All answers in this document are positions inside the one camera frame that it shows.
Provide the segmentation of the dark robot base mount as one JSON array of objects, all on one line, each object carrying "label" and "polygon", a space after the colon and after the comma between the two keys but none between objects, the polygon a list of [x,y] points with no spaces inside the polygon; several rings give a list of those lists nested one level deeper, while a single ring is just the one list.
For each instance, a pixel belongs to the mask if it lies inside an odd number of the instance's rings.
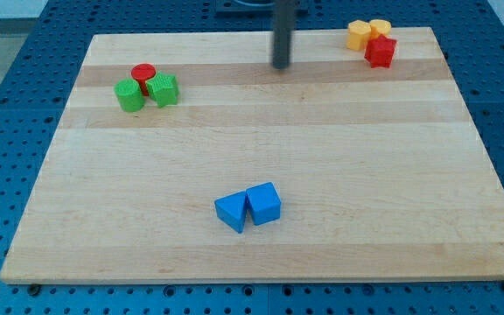
[{"label": "dark robot base mount", "polygon": [[267,16],[281,3],[280,0],[214,0],[216,17],[240,15]]}]

